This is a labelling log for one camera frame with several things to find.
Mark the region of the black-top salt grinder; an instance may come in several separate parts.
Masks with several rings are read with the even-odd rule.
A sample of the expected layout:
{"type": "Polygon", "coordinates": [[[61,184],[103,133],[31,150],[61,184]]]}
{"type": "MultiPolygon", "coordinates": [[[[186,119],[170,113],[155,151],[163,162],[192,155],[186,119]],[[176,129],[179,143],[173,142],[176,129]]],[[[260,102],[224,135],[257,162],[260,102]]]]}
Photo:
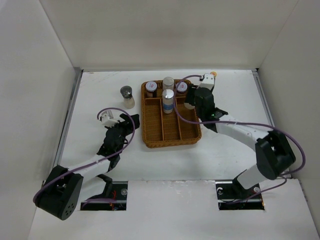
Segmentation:
{"type": "Polygon", "coordinates": [[[132,109],[135,106],[132,91],[132,88],[128,85],[125,85],[120,89],[120,94],[123,97],[123,104],[127,109],[132,109]]]}

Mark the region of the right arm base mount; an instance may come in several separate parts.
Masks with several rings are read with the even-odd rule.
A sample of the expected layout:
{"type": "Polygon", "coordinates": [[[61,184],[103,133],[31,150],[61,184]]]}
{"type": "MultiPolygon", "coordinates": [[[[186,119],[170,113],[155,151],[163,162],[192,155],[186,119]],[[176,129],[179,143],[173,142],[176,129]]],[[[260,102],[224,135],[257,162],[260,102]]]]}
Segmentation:
{"type": "Polygon", "coordinates": [[[235,190],[232,181],[215,182],[218,209],[220,211],[264,210],[260,185],[235,190]]]}

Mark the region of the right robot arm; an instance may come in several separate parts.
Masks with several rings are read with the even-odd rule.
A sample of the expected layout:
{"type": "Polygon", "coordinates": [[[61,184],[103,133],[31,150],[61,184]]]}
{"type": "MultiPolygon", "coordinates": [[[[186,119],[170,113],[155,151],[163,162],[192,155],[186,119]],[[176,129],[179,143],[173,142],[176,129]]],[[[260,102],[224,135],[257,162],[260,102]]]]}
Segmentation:
{"type": "Polygon", "coordinates": [[[284,133],[241,124],[228,112],[215,106],[210,89],[190,84],[185,103],[195,108],[196,115],[207,129],[231,137],[255,152],[256,163],[232,181],[231,190],[237,199],[248,197],[255,185],[265,180],[275,180],[296,161],[284,133]]]}

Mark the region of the green-label red sauce bottle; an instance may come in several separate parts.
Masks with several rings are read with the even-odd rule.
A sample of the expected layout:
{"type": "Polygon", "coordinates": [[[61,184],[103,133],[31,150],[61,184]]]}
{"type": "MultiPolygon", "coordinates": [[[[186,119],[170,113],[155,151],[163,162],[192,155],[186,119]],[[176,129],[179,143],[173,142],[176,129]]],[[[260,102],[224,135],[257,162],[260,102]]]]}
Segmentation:
{"type": "Polygon", "coordinates": [[[212,71],[210,74],[213,75],[214,77],[217,76],[217,73],[215,71],[212,71]]]}

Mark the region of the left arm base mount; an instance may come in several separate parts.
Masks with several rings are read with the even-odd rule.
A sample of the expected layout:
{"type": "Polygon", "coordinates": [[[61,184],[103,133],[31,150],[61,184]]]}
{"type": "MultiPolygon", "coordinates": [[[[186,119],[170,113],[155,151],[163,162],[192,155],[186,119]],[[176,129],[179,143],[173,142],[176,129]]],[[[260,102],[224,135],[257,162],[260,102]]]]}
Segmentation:
{"type": "Polygon", "coordinates": [[[128,198],[127,181],[114,181],[100,174],[85,183],[79,197],[81,211],[125,211],[128,198]]]}

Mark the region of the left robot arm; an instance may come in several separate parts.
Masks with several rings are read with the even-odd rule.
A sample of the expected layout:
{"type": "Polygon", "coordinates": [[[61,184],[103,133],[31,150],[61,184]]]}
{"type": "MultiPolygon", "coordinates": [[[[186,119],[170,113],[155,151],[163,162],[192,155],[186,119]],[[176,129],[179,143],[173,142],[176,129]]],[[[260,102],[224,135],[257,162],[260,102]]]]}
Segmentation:
{"type": "Polygon", "coordinates": [[[83,209],[86,205],[103,202],[114,205],[117,193],[113,191],[113,180],[106,174],[120,161],[120,154],[130,143],[127,136],[133,136],[140,127],[139,114],[120,114],[122,121],[107,127],[105,138],[97,154],[79,166],[71,168],[55,166],[43,187],[35,194],[36,207],[66,220],[74,212],[77,203],[83,209]]]}

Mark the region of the white-lid brown spice jar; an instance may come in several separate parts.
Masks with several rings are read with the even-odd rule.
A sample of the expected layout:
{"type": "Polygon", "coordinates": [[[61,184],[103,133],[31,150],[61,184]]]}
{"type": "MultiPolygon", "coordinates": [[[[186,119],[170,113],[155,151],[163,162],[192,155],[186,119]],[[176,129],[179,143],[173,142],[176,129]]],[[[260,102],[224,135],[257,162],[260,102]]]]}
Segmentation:
{"type": "Polygon", "coordinates": [[[158,85],[155,81],[148,81],[145,85],[146,96],[148,98],[156,98],[157,97],[157,88],[158,88],[158,85]]]}

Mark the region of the blue-label white pepper jar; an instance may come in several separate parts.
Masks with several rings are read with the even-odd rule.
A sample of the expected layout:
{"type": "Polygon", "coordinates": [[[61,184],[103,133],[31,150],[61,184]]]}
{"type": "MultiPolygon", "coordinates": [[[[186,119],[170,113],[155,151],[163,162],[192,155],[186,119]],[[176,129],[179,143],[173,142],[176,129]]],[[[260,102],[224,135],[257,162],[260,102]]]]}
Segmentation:
{"type": "Polygon", "coordinates": [[[165,114],[170,114],[174,108],[174,91],[165,89],[162,92],[162,107],[165,114]]]}

